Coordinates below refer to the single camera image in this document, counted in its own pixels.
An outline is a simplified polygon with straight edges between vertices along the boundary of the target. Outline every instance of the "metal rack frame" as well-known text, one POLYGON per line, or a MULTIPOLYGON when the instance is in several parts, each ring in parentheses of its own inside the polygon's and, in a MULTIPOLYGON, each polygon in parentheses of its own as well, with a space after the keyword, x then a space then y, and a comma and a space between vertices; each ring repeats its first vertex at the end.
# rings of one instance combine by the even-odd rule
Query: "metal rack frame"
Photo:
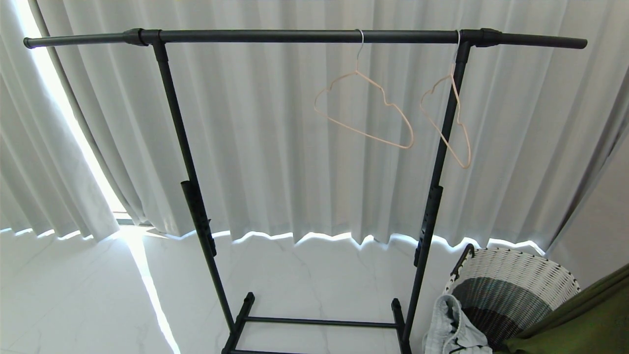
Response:
MULTIPOLYGON (((459 34, 457 31, 398 31, 398 30, 372 30, 363 31, 364 43, 457 43, 459 34)), ((47 38, 24 38, 24 45, 29 48, 54 47, 60 45, 84 45, 97 43, 128 43, 139 46, 152 46, 155 58, 159 65, 164 90, 170 106, 175 131, 179 140, 179 146, 183 155, 187 181, 181 183, 181 187, 186 198, 186 202, 192 215, 194 227, 196 229, 201 248, 208 264, 209 272, 221 304, 225 321, 229 327, 230 335, 227 339, 222 354, 290 354, 271 351, 253 351, 237 349, 238 340, 243 328, 249 322, 282 323, 282 324, 315 324, 326 326, 351 326, 360 328, 390 328, 395 329, 398 335, 400 352, 411 354, 410 334, 415 318, 415 311, 419 301, 421 282, 426 270, 428 252, 432 241, 437 212, 441 201, 443 187, 439 185, 443 164, 446 155, 446 145, 443 140, 439 140, 437 158, 430 182, 430 191, 426 201, 424 219, 421 227, 420 241, 415 251, 414 265, 417 268, 413 290, 406 315, 406 323, 402 315, 402 307, 397 298, 391 302, 393 311, 393 323, 358 322, 358 321, 332 321, 323 319, 297 319, 280 317, 257 317, 250 316, 249 312, 253 306, 255 297, 249 292, 239 314, 234 321, 223 283, 221 282, 214 257, 216 256, 216 246, 209 228, 209 219, 206 214, 199 181, 197 179, 192 153, 186 137, 184 122, 179 109, 179 102, 175 92, 175 87, 168 64, 166 43, 206 43, 206 42, 266 42, 266 43, 360 43, 363 42, 361 33, 355 30, 144 30, 134 28, 123 33, 103 33, 96 35, 75 35, 47 38)), ((461 30, 460 45, 456 57, 454 69, 454 82, 460 90, 461 82, 465 72, 465 65, 470 55, 472 47, 491 47, 494 45, 529 45, 536 47, 554 47, 583 49, 587 45, 587 40, 580 38, 550 37, 538 35, 521 35, 502 33, 497 30, 482 28, 480 30, 461 30)), ((450 89, 445 118, 443 121, 442 134, 446 140, 450 138, 457 100, 454 89, 450 89)))

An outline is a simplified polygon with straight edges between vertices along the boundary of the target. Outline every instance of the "clothes hanger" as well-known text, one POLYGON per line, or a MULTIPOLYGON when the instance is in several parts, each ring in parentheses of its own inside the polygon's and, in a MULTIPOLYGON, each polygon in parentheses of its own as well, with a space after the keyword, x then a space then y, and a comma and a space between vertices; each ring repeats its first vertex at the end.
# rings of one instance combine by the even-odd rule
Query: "clothes hanger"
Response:
POLYGON ((443 140, 445 145, 448 147, 448 150, 450 150, 450 152, 452 153, 454 158, 457 160, 457 162, 459 163, 459 166, 461 166, 461 168, 467 169, 470 166, 470 164, 472 163, 472 148, 470 146, 470 138, 467 135, 467 129, 465 127, 465 124, 463 124, 460 121, 461 109, 463 109, 463 108, 461 107, 461 100, 459 99, 459 90, 457 89, 457 85, 454 83, 454 66, 456 65, 457 53, 459 52, 459 45, 461 44, 461 32, 457 30, 457 34, 459 35, 459 38, 457 40, 457 50, 455 50, 454 57, 452 58, 452 64, 450 65, 450 73, 447 76, 443 76, 441 79, 439 79, 439 81, 437 81, 433 85, 433 88, 429 89, 428 91, 426 91, 421 96, 420 109, 421 109, 421 112, 424 113, 424 115, 428 118, 428 120, 433 125, 433 127, 437 130, 437 132, 439 132, 439 135, 441 135, 441 139, 443 140), (457 108, 458 108, 457 109, 457 125, 460 125, 463 128, 463 134, 465 134, 465 141, 467 143, 467 164, 463 164, 463 162, 461 162, 461 160, 459 159, 457 154, 452 149, 452 146, 450 146, 450 144, 448 143, 448 140, 446 140, 446 138, 443 136, 443 133, 441 132, 441 129, 439 129, 437 124, 435 124, 435 121, 432 120, 432 118, 430 117, 430 115, 424 109, 424 106, 423 106, 424 98, 426 97, 426 95, 433 94, 435 92, 435 88, 437 88, 437 86, 439 86, 439 84, 441 82, 443 82, 443 81, 445 81, 447 79, 450 79, 450 84, 452 85, 452 88, 454 89, 454 96, 457 99, 457 108))
POLYGON ((349 129, 349 130, 353 130, 354 132, 357 132, 357 133, 359 133, 359 134, 362 134, 362 135, 364 135, 364 136, 366 136, 366 137, 368 137, 368 138, 371 138, 371 139, 374 139, 374 140, 378 140, 378 141, 380 141, 380 142, 383 142, 383 143, 385 143, 385 144, 389 144, 389 145, 391 145, 391 146, 399 147, 400 149, 410 149, 410 148, 413 146, 413 144, 415 143, 415 137, 413 136, 413 128, 411 127, 410 122, 408 121, 408 119, 406 118, 406 116, 404 115, 404 113, 402 112, 402 110, 401 110, 401 109, 399 109, 399 107, 398 107, 396 104, 387 102, 387 96, 386 96, 386 94, 384 93, 384 89, 382 88, 382 86, 380 86, 380 85, 379 85, 379 84, 377 84, 375 81, 373 81, 372 79, 368 78, 367 76, 365 76, 363 73, 361 73, 361 72, 358 70, 358 64, 359 64, 358 59, 359 59, 359 57, 360 57, 360 51, 362 50, 362 47, 365 45, 365 34, 362 32, 362 30, 357 30, 357 31, 360 31, 360 34, 362 35, 362 43, 360 44, 360 49, 359 49, 359 51, 358 51, 358 54, 356 55, 356 70, 354 70, 354 71, 352 71, 352 72, 350 72, 350 73, 348 73, 348 74, 341 75, 341 76, 337 77, 336 79, 334 79, 334 80, 330 83, 330 86, 329 86, 329 87, 324 88, 324 89, 322 89, 321 91, 319 91, 319 93, 318 93, 318 94, 316 95, 316 97, 314 98, 314 111, 315 111, 318 115, 320 115, 320 116, 322 116, 322 117, 325 117, 325 118, 329 119, 331 122, 336 123, 336 124, 339 124, 341 127, 345 127, 345 128, 347 128, 347 129, 349 129), (406 124, 406 126, 408 127, 409 132, 411 133, 411 142, 409 142, 409 143, 408 143, 408 145, 403 146, 403 145, 397 144, 397 143, 395 143, 395 142, 388 141, 388 140, 384 140, 384 139, 381 139, 381 138, 378 138, 378 137, 374 137, 373 135, 367 134, 367 133, 365 133, 365 132, 361 132, 360 130, 358 130, 358 129, 356 129, 356 128, 352 128, 352 127, 350 127, 349 125, 345 125, 345 124, 343 124, 343 123, 339 122, 338 120, 336 120, 336 119, 334 119, 334 118, 332 118, 332 117, 328 116, 326 113, 323 113, 322 111, 319 111, 319 109, 317 109, 317 107, 316 107, 316 102, 317 102, 317 100, 319 99, 319 96, 321 96, 321 94, 322 94, 322 93, 324 93, 324 92, 329 93, 329 92, 332 90, 332 86, 334 86, 334 84, 335 84, 335 83, 337 83, 337 82, 341 81, 342 79, 345 79, 346 77, 350 77, 350 76, 354 76, 354 75, 358 75, 358 76, 362 77, 362 78, 363 78, 363 79, 365 79, 368 83, 370 83, 371 85, 374 85, 375 87, 377 87, 378 89, 380 89, 380 92, 382 93, 382 99, 384 100, 384 104, 385 104, 386 106, 389 106, 389 107, 393 107, 393 108, 395 108, 395 109, 398 111, 398 113, 402 116, 402 119, 404 120, 404 123, 405 123, 405 124, 406 124))

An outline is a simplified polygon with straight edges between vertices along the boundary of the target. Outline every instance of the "laundry basket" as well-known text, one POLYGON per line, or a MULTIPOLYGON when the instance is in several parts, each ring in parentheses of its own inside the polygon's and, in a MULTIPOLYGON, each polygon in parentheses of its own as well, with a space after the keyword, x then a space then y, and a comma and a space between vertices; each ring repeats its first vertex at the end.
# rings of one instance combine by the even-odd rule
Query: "laundry basket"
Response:
POLYGON ((445 289, 461 302, 494 350, 579 291, 572 274, 553 261, 511 249, 474 249, 471 244, 445 289))

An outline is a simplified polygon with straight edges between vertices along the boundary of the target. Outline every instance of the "floor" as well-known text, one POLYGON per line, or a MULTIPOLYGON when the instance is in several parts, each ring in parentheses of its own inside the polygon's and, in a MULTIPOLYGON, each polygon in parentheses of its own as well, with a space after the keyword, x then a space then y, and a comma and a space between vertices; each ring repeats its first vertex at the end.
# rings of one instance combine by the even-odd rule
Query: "floor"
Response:
MULTIPOLYGON (((122 232, 95 244, 1 234, 2 354, 220 353, 228 336, 195 236, 122 232)), ((216 261, 234 316, 247 292, 253 316, 392 321, 404 315, 416 242, 393 236, 359 246, 348 236, 216 238, 216 261)), ((420 353, 432 304, 464 244, 433 242, 411 347, 420 353)), ((248 324, 239 349, 301 353, 399 353, 394 330, 248 324)))

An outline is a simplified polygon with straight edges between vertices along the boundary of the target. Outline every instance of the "green garment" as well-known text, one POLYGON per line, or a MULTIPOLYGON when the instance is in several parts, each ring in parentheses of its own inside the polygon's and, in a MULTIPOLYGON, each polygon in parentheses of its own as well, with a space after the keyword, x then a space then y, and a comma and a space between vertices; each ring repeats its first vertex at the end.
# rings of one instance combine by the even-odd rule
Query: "green garment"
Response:
POLYGON ((510 354, 629 353, 629 264, 505 344, 510 354))

